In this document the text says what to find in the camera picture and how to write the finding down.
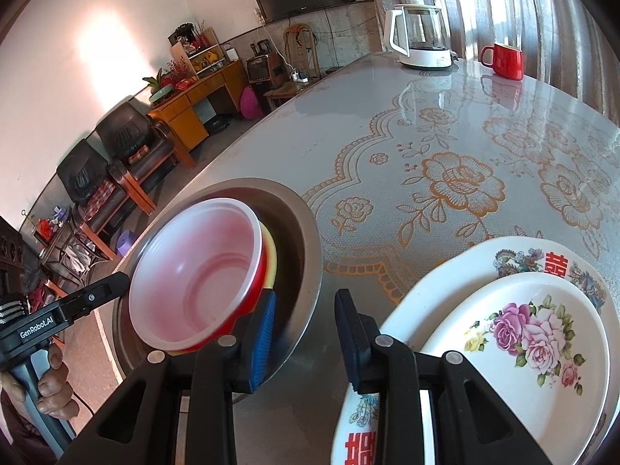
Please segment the person's left hand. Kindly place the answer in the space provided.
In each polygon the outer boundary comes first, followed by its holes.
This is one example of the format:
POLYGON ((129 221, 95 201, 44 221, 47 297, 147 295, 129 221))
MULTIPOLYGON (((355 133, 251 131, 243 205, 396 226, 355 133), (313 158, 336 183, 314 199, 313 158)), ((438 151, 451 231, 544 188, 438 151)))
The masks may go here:
MULTIPOLYGON (((52 344, 49 347, 47 360, 50 369, 39 381, 37 407, 40 413, 59 420, 71 420, 78 416, 80 407, 74 399, 74 390, 68 382, 68 367, 58 345, 52 344)), ((22 385, 8 372, 1 373, 1 385, 17 413, 31 423, 24 405, 25 391, 22 385)))

